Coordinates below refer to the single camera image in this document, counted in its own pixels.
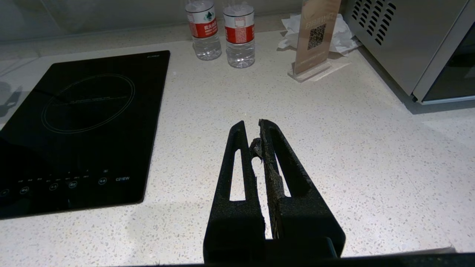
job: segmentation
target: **cooking zone circle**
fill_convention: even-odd
[[[70,84],[52,97],[43,109],[41,120],[55,133],[86,132],[120,115],[134,95],[135,85],[125,76],[90,76]]]

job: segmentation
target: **tissue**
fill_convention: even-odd
[[[285,34],[285,39],[282,40],[277,47],[281,49],[287,47],[293,47],[297,49],[300,18],[301,15],[291,14],[289,19],[282,20],[287,33]],[[343,20],[343,16],[338,14],[336,17],[335,28],[333,29],[330,51],[346,56],[347,52],[359,46],[361,46],[361,43],[356,39],[348,27],[348,24],[346,24],[346,22]]]

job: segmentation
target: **touch control button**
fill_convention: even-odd
[[[10,193],[9,189],[3,189],[2,191],[0,191],[0,197],[6,197],[8,196],[8,193]]]
[[[25,186],[24,188],[22,188],[22,189],[20,190],[20,194],[22,194],[22,195],[23,195],[23,194],[26,194],[26,193],[28,193],[28,191],[29,191],[29,187],[28,187],[28,186]]]
[[[103,185],[105,183],[107,183],[107,178],[106,177],[102,177],[102,178],[99,179],[98,184]]]
[[[58,184],[57,183],[53,183],[52,185],[49,186],[49,190],[50,191],[54,191],[58,188]]]
[[[72,181],[69,183],[69,188],[74,188],[77,186],[77,181]]]

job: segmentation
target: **qr code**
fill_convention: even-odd
[[[322,44],[325,28],[326,24],[323,24],[310,31],[310,38],[308,40],[307,50],[310,50]]]

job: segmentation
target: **vent grille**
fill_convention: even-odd
[[[396,5],[388,0],[356,0],[351,17],[382,45],[395,12]]]

